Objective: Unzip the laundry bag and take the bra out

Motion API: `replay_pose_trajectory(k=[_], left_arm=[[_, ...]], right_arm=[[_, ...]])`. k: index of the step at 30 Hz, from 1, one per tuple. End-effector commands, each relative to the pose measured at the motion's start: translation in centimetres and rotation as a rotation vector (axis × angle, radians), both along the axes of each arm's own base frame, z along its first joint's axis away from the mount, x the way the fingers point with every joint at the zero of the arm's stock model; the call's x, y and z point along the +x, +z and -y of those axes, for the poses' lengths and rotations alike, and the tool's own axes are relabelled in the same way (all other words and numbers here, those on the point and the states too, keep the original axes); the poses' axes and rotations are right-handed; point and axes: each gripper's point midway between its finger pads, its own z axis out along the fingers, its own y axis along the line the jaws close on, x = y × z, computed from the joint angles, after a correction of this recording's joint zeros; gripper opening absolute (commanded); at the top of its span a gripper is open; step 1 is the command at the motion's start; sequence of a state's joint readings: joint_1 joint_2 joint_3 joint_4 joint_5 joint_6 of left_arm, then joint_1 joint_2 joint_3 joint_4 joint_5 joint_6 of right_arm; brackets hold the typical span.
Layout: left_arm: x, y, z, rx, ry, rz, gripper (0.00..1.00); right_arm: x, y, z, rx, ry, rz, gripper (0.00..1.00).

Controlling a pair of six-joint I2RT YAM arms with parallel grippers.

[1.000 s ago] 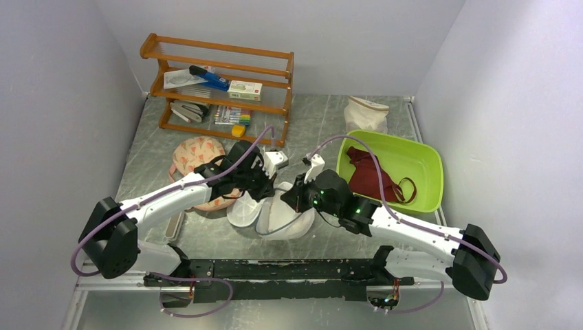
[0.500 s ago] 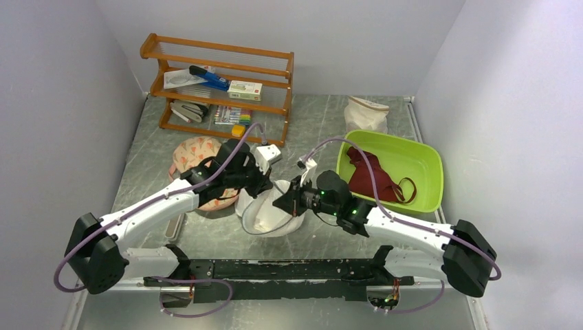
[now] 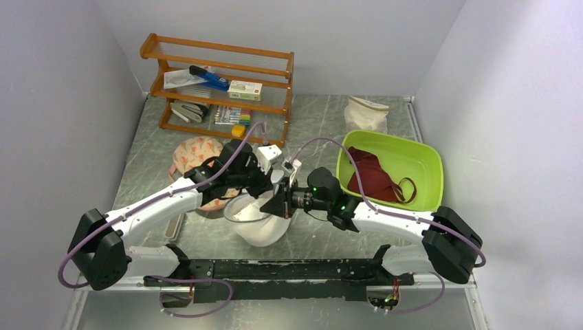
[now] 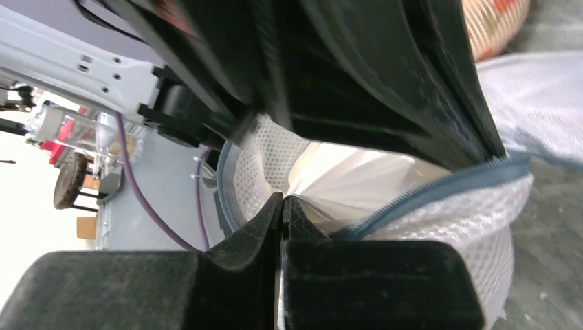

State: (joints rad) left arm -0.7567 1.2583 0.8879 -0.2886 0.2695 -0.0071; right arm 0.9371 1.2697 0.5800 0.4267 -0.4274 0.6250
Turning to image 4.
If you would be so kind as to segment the white mesh laundry bag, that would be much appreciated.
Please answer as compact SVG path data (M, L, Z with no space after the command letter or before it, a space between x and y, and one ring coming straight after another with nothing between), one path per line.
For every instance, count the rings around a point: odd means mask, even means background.
M219 158L230 225L240 228L283 193L333 237L450 244L491 329L512 283L510 226L534 182L529 157L582 166L582 52L508 54L480 63L478 76L503 158L450 172L407 155L310 142L263 119L245 148L226 144Z

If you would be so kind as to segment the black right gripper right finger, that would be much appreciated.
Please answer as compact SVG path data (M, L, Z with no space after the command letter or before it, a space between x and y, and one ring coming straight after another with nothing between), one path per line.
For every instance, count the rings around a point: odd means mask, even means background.
M296 197L283 203L287 329L481 329L461 255L437 241L331 239Z

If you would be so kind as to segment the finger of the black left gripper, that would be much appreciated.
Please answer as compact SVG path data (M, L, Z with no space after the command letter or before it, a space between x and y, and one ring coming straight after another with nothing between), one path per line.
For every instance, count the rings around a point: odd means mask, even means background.
M505 154L460 1L256 1L271 119L455 171Z
M259 116L290 129L283 40L288 1L110 1L207 106L195 120L243 137Z

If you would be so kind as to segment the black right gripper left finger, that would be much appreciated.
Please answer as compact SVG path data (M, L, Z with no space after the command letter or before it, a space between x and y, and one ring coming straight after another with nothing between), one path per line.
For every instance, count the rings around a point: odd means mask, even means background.
M2 329L274 329L283 196L210 250L50 252Z

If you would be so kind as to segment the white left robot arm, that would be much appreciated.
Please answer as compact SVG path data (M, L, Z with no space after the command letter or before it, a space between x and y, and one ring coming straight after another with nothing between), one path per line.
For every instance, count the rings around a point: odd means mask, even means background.
M107 1L164 68L1 9L1 72L196 146L267 116L451 171L505 154L460 1Z

